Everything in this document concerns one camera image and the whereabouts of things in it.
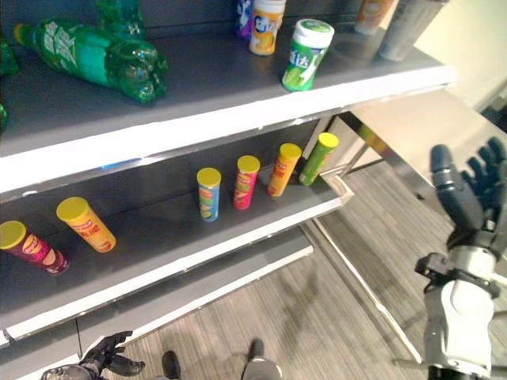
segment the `shelf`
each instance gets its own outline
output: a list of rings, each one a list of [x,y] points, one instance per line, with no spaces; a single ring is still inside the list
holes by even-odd
[[[4,329],[21,339],[329,212],[349,198],[337,195],[322,178],[311,187],[290,183],[283,196],[272,198],[265,190],[270,173],[270,168],[261,171],[247,211],[231,204],[234,184],[223,186],[220,215],[211,223],[201,219],[195,194],[106,218],[118,240],[110,253],[94,252],[70,230],[47,236],[70,257],[71,266],[58,276],[6,256],[0,279]]]
[[[45,370],[79,362],[80,353],[76,323],[69,321],[0,350],[0,378],[39,379]]]
[[[232,35],[156,40],[167,57],[166,96],[140,105],[112,89],[54,72],[39,59],[2,79],[10,113],[0,138],[0,193],[73,173],[171,151],[211,139],[300,123],[348,105],[453,82],[455,71],[414,49],[400,63],[376,57],[373,37],[337,30],[314,90],[288,93],[280,84],[292,30],[276,53],[251,54]]]
[[[82,346],[123,330],[138,338],[312,252],[299,227],[240,249],[79,317]]]

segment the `soda bottle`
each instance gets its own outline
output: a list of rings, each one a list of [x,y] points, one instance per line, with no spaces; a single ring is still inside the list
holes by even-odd
[[[139,0],[97,0],[95,6],[104,30],[123,38],[146,38]]]
[[[7,44],[7,41],[0,36],[0,76],[16,74],[17,61],[13,49]]]
[[[141,103],[166,92],[167,61],[146,41],[122,39],[97,27],[58,19],[36,27],[19,24],[14,36],[51,68],[119,89]]]

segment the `green chip can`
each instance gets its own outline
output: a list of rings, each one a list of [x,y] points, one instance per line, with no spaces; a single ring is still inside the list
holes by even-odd
[[[317,178],[320,169],[326,162],[327,158],[337,147],[338,137],[329,132],[321,133],[314,149],[310,153],[307,164],[299,175],[299,182],[305,186],[310,186]]]
[[[306,91],[314,84],[315,72],[324,58],[334,29],[310,18],[299,20],[292,35],[291,53],[282,84],[289,91]]]

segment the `shoe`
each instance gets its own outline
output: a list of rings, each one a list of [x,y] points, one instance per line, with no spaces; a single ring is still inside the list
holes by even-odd
[[[168,351],[162,357],[162,368],[164,376],[170,380],[181,379],[180,363],[177,361],[177,356],[174,351]]]

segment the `white lid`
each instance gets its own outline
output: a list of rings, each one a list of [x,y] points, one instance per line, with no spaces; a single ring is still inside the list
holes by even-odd
[[[304,18],[295,24],[292,38],[312,48],[327,48],[333,39],[334,28],[324,21]]]
[[[286,0],[254,0],[253,7],[267,13],[283,13]]]

